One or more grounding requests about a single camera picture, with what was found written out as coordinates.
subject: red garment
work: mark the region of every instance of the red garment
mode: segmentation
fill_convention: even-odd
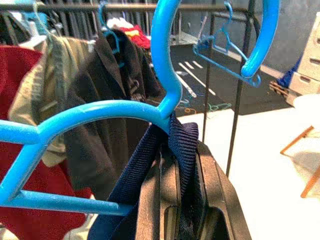
[[[144,35],[139,25],[135,25],[132,28],[120,27],[120,30],[124,32],[137,46],[144,49],[150,48],[150,40],[146,35]]]
[[[8,120],[9,107],[23,76],[39,60],[41,53],[21,47],[0,47],[0,119]],[[0,142],[0,180],[17,157],[22,146]],[[46,167],[41,161],[33,171],[25,190],[78,197],[90,196],[85,191],[76,194],[64,173],[57,165]],[[71,229],[85,221],[82,213],[0,207],[0,223],[21,240],[60,240]]]

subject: clothing rack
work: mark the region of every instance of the clothing rack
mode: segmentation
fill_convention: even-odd
[[[242,15],[234,15],[232,17],[233,21],[245,23],[245,34],[244,34],[244,43],[242,46],[242,52],[247,55],[249,51],[249,43],[252,31],[252,25],[255,28],[256,37],[258,38],[260,31],[260,24],[258,19],[255,16],[255,0],[250,0],[248,4],[248,8],[234,5],[233,11],[237,13],[241,13]],[[154,12],[157,4],[143,4],[143,3],[135,3],[135,4],[105,4],[104,11],[108,12]],[[43,4],[38,5],[38,12],[42,13],[50,13],[51,11],[57,12],[73,12],[73,13],[89,13],[98,11],[99,5],[97,4]],[[32,4],[0,4],[0,11],[23,11],[23,12],[33,12]],[[228,19],[229,14],[226,13],[228,10],[223,4],[213,5],[213,4],[180,4],[177,14],[180,12],[210,12],[211,13],[211,21],[210,21],[210,33],[214,31],[214,18],[224,18]],[[242,59],[241,67],[244,65],[245,61]],[[207,109],[208,109],[208,96],[209,96],[209,83],[210,83],[210,68],[211,65],[207,65],[207,74],[206,74],[206,90],[205,90],[205,108],[204,108],[204,119],[203,119],[203,138],[205,139],[205,131],[206,131],[206,121],[207,121]],[[234,141],[237,130],[240,102],[241,102],[241,94],[243,89],[243,82],[238,80],[237,83],[237,92],[236,92],[236,102],[235,102],[235,110],[234,110],[234,118],[233,118],[233,126],[232,126],[232,134],[230,140],[226,175],[229,176],[232,153],[234,148]]]

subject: blue plastic hanger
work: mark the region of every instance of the blue plastic hanger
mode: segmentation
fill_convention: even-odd
[[[193,46],[193,52],[196,55],[198,55],[198,56],[202,57],[203,59],[205,59],[206,61],[208,61],[209,63],[211,63],[213,65],[216,65],[217,67],[223,69],[224,71],[226,71],[227,73],[233,75],[234,77],[239,78],[242,81],[245,81],[248,84],[250,84],[251,86],[257,88],[261,84],[261,77],[257,74],[256,80],[253,79],[253,75],[255,74],[256,71],[253,74],[250,73],[249,77],[243,75],[242,72],[241,72],[241,75],[240,75],[240,74],[238,74],[236,72],[233,72],[229,68],[217,63],[215,60],[213,60],[213,59],[211,59],[211,58],[209,58],[209,57],[207,57],[207,56],[205,56],[205,55],[200,53],[201,49],[207,49],[207,48],[212,47],[215,50],[217,50],[218,52],[223,53],[225,55],[228,55],[229,49],[233,48],[236,52],[238,52],[241,55],[242,58],[244,58],[244,60],[246,62],[248,62],[247,56],[245,56],[245,54],[230,40],[229,33],[228,33],[228,26],[232,21],[233,9],[232,9],[232,6],[231,6],[230,2],[228,2],[228,1],[225,1],[224,5],[229,11],[229,19],[227,20],[227,22],[225,22],[222,25],[222,27],[214,35],[210,35],[210,36],[207,36],[207,37],[204,37],[204,38],[200,39],[198,41],[198,43]],[[216,44],[216,40],[217,40],[218,34],[221,34],[221,33],[225,36],[225,39],[226,39],[226,46],[224,48],[220,47],[220,46],[218,46]]]
[[[119,38],[118,36],[115,34],[114,31],[112,31],[108,25],[105,23],[104,21],[104,7],[105,7],[106,2],[102,1],[99,5],[98,8],[98,13],[99,13],[99,20],[101,23],[101,27],[106,28],[106,31],[103,32],[103,36],[107,37],[109,35],[112,35],[114,37],[115,40],[115,49],[112,50],[113,55],[120,53],[120,44],[119,44]],[[122,68],[125,64],[122,62],[119,64],[119,68]]]
[[[24,144],[0,185],[0,206],[125,216],[132,206],[100,200],[22,190],[51,141],[64,132],[108,118],[135,118],[169,132],[170,115],[179,104],[182,87],[170,58],[171,26],[180,0],[159,0],[152,21],[151,52],[155,71],[167,94],[158,107],[129,100],[106,100],[80,105],[30,126],[0,120],[0,141]],[[242,68],[252,76],[267,55],[277,28],[279,1],[264,0],[261,33],[251,57]]]

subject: collar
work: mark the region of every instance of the collar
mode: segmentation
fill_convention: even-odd
[[[121,60],[124,63],[124,67],[122,67],[124,69],[119,68],[110,44],[107,41],[108,37],[106,38],[102,32],[98,33],[98,40],[96,41],[94,50],[96,51],[106,71],[117,82],[117,85],[122,90],[123,95],[126,97],[129,93],[126,93],[125,91],[120,71],[127,71],[128,76],[131,78],[136,76],[139,70],[141,70],[140,67],[137,66],[139,63],[139,58],[134,44],[129,40],[126,34],[120,30],[114,29],[113,31],[119,37],[119,39],[121,39],[120,56],[122,57]]]

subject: black jacket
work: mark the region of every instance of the black jacket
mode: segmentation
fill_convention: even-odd
[[[142,50],[124,33],[120,54],[115,56],[102,35],[93,53],[72,83],[66,109],[103,100],[133,100],[144,102],[162,94]],[[118,62],[124,63],[119,68]],[[73,187],[90,187],[95,198],[106,200],[141,137],[148,122],[129,118],[104,119],[76,127],[64,135],[68,170]]]

